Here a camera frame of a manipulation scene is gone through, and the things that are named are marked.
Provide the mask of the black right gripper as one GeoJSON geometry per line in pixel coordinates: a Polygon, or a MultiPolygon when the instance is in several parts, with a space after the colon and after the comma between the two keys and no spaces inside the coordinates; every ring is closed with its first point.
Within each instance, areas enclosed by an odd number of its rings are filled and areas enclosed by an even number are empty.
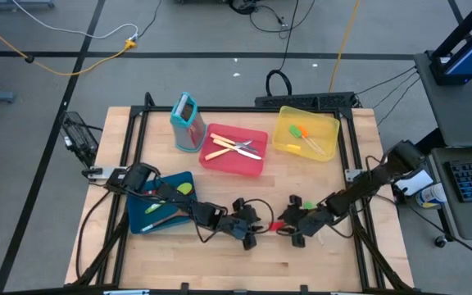
{"type": "Polygon", "coordinates": [[[297,195],[289,196],[287,209],[279,216],[290,228],[281,227],[277,234],[291,237],[294,247],[305,247],[305,236],[312,237],[322,227],[333,221],[333,215],[326,206],[317,206],[314,209],[304,209],[302,199],[297,195]]]}

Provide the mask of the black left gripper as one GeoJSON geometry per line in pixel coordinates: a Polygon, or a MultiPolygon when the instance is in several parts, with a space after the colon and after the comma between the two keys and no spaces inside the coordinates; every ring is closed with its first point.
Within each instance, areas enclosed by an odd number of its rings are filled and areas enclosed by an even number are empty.
{"type": "Polygon", "coordinates": [[[251,250],[257,245],[256,234],[263,234],[265,221],[257,216],[253,208],[243,198],[233,203],[234,212],[222,216],[219,221],[219,231],[228,234],[237,240],[241,240],[245,250],[251,250]]]}

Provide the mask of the red plastic bin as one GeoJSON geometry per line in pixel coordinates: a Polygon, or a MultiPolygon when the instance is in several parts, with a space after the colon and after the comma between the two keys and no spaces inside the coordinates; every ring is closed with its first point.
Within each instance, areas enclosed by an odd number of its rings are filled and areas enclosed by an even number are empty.
{"type": "Polygon", "coordinates": [[[267,141],[268,134],[260,130],[244,129],[230,125],[210,124],[206,129],[206,139],[200,151],[199,162],[207,169],[257,177],[261,175],[264,168],[267,141]],[[209,161],[205,161],[204,156],[225,149],[225,147],[213,143],[214,139],[210,137],[211,133],[218,134],[219,136],[231,139],[235,142],[252,140],[250,146],[258,151],[258,153],[252,153],[262,159],[259,161],[254,160],[233,150],[209,161]]]}

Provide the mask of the green plastic spoon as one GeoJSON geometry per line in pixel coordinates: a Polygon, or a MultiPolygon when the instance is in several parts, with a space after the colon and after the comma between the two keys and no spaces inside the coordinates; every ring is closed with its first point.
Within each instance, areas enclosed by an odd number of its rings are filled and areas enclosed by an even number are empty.
{"type": "MultiPolygon", "coordinates": [[[[191,183],[182,183],[177,187],[177,190],[183,195],[190,195],[193,192],[193,185],[191,183]]],[[[144,213],[150,214],[154,212],[155,210],[159,209],[164,204],[165,204],[164,201],[153,203],[145,210],[144,213]]]]}

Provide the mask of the cream-handled table knife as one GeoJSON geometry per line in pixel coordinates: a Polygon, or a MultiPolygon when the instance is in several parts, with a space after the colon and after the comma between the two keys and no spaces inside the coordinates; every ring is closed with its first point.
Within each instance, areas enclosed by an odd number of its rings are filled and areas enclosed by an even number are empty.
{"type": "Polygon", "coordinates": [[[219,146],[221,146],[221,147],[225,147],[225,148],[234,150],[234,151],[236,151],[237,153],[239,153],[239,154],[241,154],[241,155],[243,155],[243,156],[245,156],[245,157],[249,157],[249,158],[251,158],[251,159],[254,159],[254,160],[258,160],[258,161],[259,161],[259,160],[262,159],[261,157],[259,157],[259,156],[256,155],[256,154],[253,154],[253,153],[251,153],[251,152],[246,152],[246,151],[244,151],[244,150],[242,150],[242,149],[240,149],[240,148],[238,148],[238,147],[236,147],[236,146],[234,146],[234,145],[232,145],[232,144],[226,143],[226,142],[224,142],[224,141],[222,141],[222,140],[219,140],[219,139],[214,139],[214,140],[213,140],[213,143],[216,144],[216,145],[219,145],[219,146]]]}
{"type": "Polygon", "coordinates": [[[218,139],[224,143],[232,144],[236,148],[241,148],[248,152],[258,153],[258,151],[254,147],[250,146],[250,144],[252,143],[252,140],[248,140],[245,142],[235,142],[231,139],[228,139],[228,138],[225,138],[225,137],[219,136],[218,134],[213,134],[213,133],[210,134],[210,137],[213,139],[218,139]]]}
{"type": "MultiPolygon", "coordinates": [[[[246,141],[246,142],[236,143],[236,144],[237,144],[238,146],[244,146],[244,147],[246,147],[246,148],[249,148],[249,144],[250,144],[251,142],[252,142],[252,140],[248,140],[248,141],[246,141]]],[[[215,157],[221,156],[221,155],[223,155],[223,154],[225,154],[225,153],[227,153],[227,152],[231,152],[231,151],[233,151],[233,150],[230,149],[230,148],[221,149],[221,150],[219,150],[219,151],[217,151],[217,152],[212,152],[212,153],[210,153],[210,154],[204,156],[204,159],[205,159],[205,161],[209,161],[209,160],[211,160],[211,159],[213,159],[213,158],[215,158],[215,157]]]]}

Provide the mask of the orange spatula clear handle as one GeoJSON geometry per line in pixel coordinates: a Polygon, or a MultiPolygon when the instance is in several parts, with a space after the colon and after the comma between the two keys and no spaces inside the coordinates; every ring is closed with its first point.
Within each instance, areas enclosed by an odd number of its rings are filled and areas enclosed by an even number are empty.
{"type": "Polygon", "coordinates": [[[308,131],[301,125],[298,126],[302,133],[302,138],[309,144],[309,146],[320,155],[325,156],[326,152],[312,139],[309,137],[308,131]]]}

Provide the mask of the brown wooden spoon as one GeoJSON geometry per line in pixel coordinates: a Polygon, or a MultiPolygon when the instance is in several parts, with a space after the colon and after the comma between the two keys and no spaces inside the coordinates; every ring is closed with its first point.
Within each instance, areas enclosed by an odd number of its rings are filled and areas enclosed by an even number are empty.
{"type": "Polygon", "coordinates": [[[162,225],[163,223],[165,223],[169,220],[172,220],[174,218],[177,218],[177,217],[187,217],[187,218],[189,218],[189,213],[184,212],[184,211],[177,211],[176,213],[174,213],[170,216],[167,216],[167,217],[165,217],[161,220],[155,221],[155,222],[151,223],[150,225],[145,226],[144,228],[141,229],[141,232],[145,233],[148,230],[153,229],[153,228],[155,228],[159,225],[162,225]]]}

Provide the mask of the yellow plastic bin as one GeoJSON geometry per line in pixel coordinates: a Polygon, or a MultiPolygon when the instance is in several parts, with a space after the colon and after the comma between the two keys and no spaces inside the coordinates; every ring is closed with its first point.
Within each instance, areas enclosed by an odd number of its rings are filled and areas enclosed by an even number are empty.
{"type": "Polygon", "coordinates": [[[339,128],[339,120],[330,116],[284,106],[279,111],[272,144],[275,149],[282,152],[288,152],[285,148],[287,144],[299,145],[301,147],[299,152],[290,153],[315,161],[330,161],[335,155],[339,128]],[[294,137],[289,132],[290,125],[303,126],[308,131],[309,137],[326,152],[326,155],[322,156],[313,151],[302,138],[294,137]]]}

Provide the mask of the blue plastic bin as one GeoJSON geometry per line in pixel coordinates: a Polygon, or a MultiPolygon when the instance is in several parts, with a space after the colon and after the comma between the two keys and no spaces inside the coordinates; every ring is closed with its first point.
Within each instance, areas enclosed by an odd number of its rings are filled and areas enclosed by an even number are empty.
{"type": "MultiPolygon", "coordinates": [[[[187,197],[197,200],[193,174],[190,171],[163,177],[162,182],[168,183],[174,188],[178,188],[181,184],[191,184],[192,189],[187,194],[187,197]]],[[[151,232],[184,225],[190,222],[190,219],[186,216],[176,216],[160,225],[147,229],[149,225],[172,216],[178,211],[178,208],[172,205],[161,205],[156,208],[154,202],[144,201],[132,195],[129,195],[127,199],[127,211],[129,213],[129,227],[132,234],[150,234],[151,232]]]]}

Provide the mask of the teal metal box grater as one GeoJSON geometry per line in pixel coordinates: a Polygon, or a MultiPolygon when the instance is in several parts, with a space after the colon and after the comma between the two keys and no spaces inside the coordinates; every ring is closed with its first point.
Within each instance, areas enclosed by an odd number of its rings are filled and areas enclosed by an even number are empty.
{"type": "Polygon", "coordinates": [[[175,135],[175,146],[179,150],[197,152],[201,149],[207,125],[189,93],[181,93],[170,113],[170,123],[175,135]]]}

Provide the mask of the long black power box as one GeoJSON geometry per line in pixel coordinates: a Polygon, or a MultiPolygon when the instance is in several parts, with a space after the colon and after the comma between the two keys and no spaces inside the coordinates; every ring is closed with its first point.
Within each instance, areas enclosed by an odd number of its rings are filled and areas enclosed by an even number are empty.
{"type": "Polygon", "coordinates": [[[255,99],[256,107],[296,107],[296,108],[351,108],[358,104],[353,92],[309,93],[284,96],[264,96],[255,99]]]}

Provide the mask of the white paper sheet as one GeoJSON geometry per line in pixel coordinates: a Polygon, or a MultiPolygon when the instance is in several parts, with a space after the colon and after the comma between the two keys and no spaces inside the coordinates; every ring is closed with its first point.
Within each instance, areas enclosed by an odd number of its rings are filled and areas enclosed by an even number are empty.
{"type": "Polygon", "coordinates": [[[411,196],[432,183],[433,179],[425,170],[422,170],[409,179],[398,180],[393,184],[393,187],[397,188],[404,195],[411,196]]]}

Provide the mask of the white labelled can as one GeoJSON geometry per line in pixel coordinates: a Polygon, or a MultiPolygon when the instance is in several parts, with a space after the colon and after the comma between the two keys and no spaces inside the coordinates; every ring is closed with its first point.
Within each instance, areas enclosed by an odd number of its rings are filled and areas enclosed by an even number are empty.
{"type": "Polygon", "coordinates": [[[415,196],[416,203],[423,208],[435,207],[447,202],[441,183],[433,184],[419,191],[415,196]]]}

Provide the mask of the black mesh power supply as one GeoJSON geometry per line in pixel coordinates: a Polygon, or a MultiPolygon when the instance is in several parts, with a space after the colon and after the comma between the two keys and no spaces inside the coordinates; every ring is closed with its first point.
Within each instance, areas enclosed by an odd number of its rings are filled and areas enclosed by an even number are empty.
{"type": "Polygon", "coordinates": [[[98,152],[98,141],[90,130],[101,129],[87,125],[75,111],[65,111],[60,117],[60,122],[66,148],[85,166],[92,166],[98,152]]]}

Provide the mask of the grey computer cart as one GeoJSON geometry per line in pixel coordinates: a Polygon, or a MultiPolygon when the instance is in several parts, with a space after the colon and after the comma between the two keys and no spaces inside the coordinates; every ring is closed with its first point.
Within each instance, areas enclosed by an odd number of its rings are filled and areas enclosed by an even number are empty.
{"type": "Polygon", "coordinates": [[[438,127],[417,144],[429,156],[433,175],[442,183],[447,203],[438,214],[449,234],[472,240],[472,202],[461,202],[447,171],[449,161],[472,162],[472,80],[462,86],[439,86],[426,53],[414,62],[438,127]]]}

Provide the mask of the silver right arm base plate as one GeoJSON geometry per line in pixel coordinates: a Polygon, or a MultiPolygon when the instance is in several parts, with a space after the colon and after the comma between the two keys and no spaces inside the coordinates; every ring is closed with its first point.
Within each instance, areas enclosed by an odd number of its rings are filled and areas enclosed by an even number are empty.
{"type": "Polygon", "coordinates": [[[352,183],[354,181],[354,179],[363,172],[364,171],[362,169],[346,169],[344,171],[345,180],[348,183],[352,183]]]}

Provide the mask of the black aluminium table frame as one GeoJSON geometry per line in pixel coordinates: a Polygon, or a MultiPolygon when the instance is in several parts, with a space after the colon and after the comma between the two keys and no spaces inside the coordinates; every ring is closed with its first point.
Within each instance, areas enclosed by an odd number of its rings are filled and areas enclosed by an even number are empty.
{"type": "MultiPolygon", "coordinates": [[[[97,163],[115,165],[120,156],[128,129],[131,107],[110,107],[101,139],[97,163]]],[[[201,200],[231,208],[239,198],[262,198],[281,214],[288,196],[297,194],[303,200],[318,202],[330,193],[345,188],[345,176],[340,151],[332,161],[310,161],[284,152],[266,149],[265,166],[259,178],[243,177],[209,171],[200,165],[196,153],[181,152],[173,145],[169,112],[171,107],[152,107],[147,116],[147,128],[141,160],[156,166],[164,175],[190,170],[201,200]]],[[[271,133],[275,129],[279,108],[257,107],[200,107],[203,118],[212,123],[258,129],[271,133]]],[[[360,167],[366,156],[380,158],[383,149],[374,111],[353,108],[352,128],[343,117],[342,148],[346,164],[360,167]]],[[[85,226],[80,259],[87,268],[102,249],[109,216],[120,219],[125,197],[107,197],[89,217],[85,226]]],[[[396,207],[378,197],[370,203],[371,228],[362,216],[366,230],[375,234],[377,246],[388,264],[402,281],[413,285],[406,248],[402,237],[396,207]]],[[[150,289],[179,289],[189,284],[189,292],[222,290],[280,292],[301,291],[301,285],[312,292],[360,292],[362,287],[393,289],[379,266],[362,245],[364,256],[356,254],[359,239],[341,238],[324,227],[321,234],[306,238],[305,248],[296,248],[290,238],[268,233],[257,236],[257,246],[243,250],[242,242],[225,234],[217,234],[208,243],[201,243],[192,222],[163,229],[154,234],[126,235],[111,250],[106,263],[92,278],[89,285],[150,289]]]]}

